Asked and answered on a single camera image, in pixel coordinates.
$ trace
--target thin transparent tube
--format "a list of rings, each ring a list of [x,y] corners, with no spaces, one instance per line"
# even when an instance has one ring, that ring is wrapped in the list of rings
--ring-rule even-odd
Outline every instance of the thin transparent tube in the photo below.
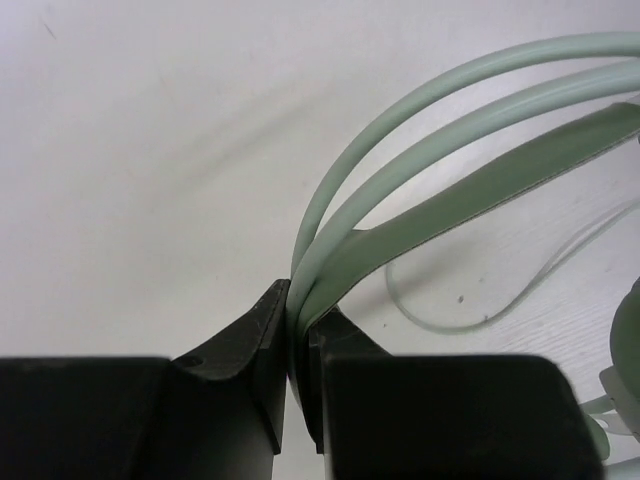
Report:
[[[303,255],[287,297],[290,328],[334,249],[378,203],[446,155],[528,118],[588,100],[640,89],[640,62],[629,61],[542,83],[482,107],[429,135],[381,168],[329,219]],[[304,335],[308,325],[298,326]]]
[[[569,260],[574,258],[578,253],[588,247],[596,239],[608,232],[622,219],[640,208],[640,200],[625,202],[622,205],[609,210],[605,214],[599,216],[594,221],[582,227],[574,233],[562,246],[545,262],[542,268],[536,273],[522,291],[515,296],[511,302],[503,307],[499,312],[491,317],[482,320],[473,325],[463,327],[445,327],[435,325],[428,320],[419,318],[404,306],[400,298],[400,292],[396,288],[393,278],[393,263],[388,263],[385,267],[385,282],[387,291],[396,308],[413,324],[432,333],[440,335],[464,335],[466,333],[476,332],[484,328],[495,325],[502,320],[507,314],[522,304],[540,285],[542,285],[551,275],[559,268],[565,265]],[[604,413],[599,411],[587,413]]]
[[[322,218],[344,180],[384,137],[429,105],[482,80],[541,63],[588,57],[638,57],[640,33],[593,33],[541,40],[485,55],[418,87],[371,122],[329,168],[304,213],[291,275],[313,242]]]

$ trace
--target white surface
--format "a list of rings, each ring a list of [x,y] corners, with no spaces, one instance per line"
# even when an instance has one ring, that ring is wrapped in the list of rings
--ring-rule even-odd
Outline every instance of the white surface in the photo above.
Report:
[[[392,101],[509,45],[640,29],[633,0],[2,0],[0,13],[2,355],[188,350],[287,275],[297,223],[320,176]],[[372,152],[339,198],[459,115],[598,63],[526,69],[436,105]],[[365,223],[389,218],[593,108],[526,122],[464,149]],[[445,272],[447,259],[459,260],[461,252],[486,260],[461,265],[463,284],[447,287],[450,297],[464,290],[465,308],[479,298],[498,302],[494,294],[505,285],[498,280],[514,271],[525,279],[555,238],[636,194],[640,152],[633,147],[562,180],[572,188],[550,186],[530,199],[535,208],[514,203],[456,232],[455,242],[430,246],[441,249]],[[554,208],[560,201],[570,203]],[[599,392],[597,373],[609,361],[607,322],[640,273],[637,259],[625,255],[637,245],[639,225],[636,216],[616,227],[504,326],[473,338],[443,343],[417,330],[390,305],[379,274],[345,309],[396,352],[544,353],[587,399]],[[462,238],[465,232],[475,233]],[[476,282],[474,268],[485,267],[495,281],[469,290],[464,282]],[[323,478],[322,458],[289,400],[274,478]],[[614,446],[616,458],[638,450],[623,447]]]

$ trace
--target rubber strap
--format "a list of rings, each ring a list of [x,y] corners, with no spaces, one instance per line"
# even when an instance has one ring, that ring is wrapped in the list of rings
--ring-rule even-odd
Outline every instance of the rubber strap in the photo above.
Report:
[[[304,334],[360,280],[395,257],[593,160],[640,132],[640,106],[614,104],[481,167],[405,213],[354,230],[324,265],[300,313]]]

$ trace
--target white backdrop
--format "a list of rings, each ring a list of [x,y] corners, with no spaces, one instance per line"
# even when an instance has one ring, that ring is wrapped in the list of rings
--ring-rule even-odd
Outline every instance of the white backdrop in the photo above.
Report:
[[[0,354],[179,355],[287,276],[315,186],[391,102],[481,54],[607,30],[640,30],[640,3],[1,0]],[[372,152],[338,199],[459,115],[598,63],[526,69],[441,102]],[[463,149],[365,224],[609,101]],[[556,240],[637,194],[639,154],[629,144],[537,192],[526,208],[514,203],[416,252],[436,255],[448,272],[430,290],[439,312],[455,313],[463,293],[468,311],[508,297],[503,287],[524,282]],[[389,303],[379,273],[344,307],[395,352],[546,354],[588,399],[610,362],[611,315],[640,273],[632,257],[639,233],[630,218],[504,325],[477,336],[443,341],[421,332]],[[321,479],[322,457],[291,400],[274,478]],[[614,459],[640,453],[615,445]]]

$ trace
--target light green rubber band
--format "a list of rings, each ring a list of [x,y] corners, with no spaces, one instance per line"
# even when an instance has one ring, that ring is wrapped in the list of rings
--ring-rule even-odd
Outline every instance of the light green rubber band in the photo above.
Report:
[[[296,336],[304,338],[315,321],[384,263],[596,158],[639,132],[640,107],[613,105],[502,155],[376,228],[352,232],[320,271],[301,309]],[[290,343],[290,378],[296,394],[295,362],[301,343]]]
[[[313,194],[300,224],[291,262],[291,276],[313,242],[327,207],[345,179],[384,137],[421,110],[482,80],[532,65],[589,57],[639,56],[640,33],[570,35],[490,53],[418,87],[371,122],[331,165]]]
[[[296,328],[313,284],[352,229],[384,200],[429,165],[502,128],[558,108],[640,90],[640,61],[628,61],[568,75],[492,102],[441,128],[382,167],[342,204],[306,251],[287,296],[289,332]]]

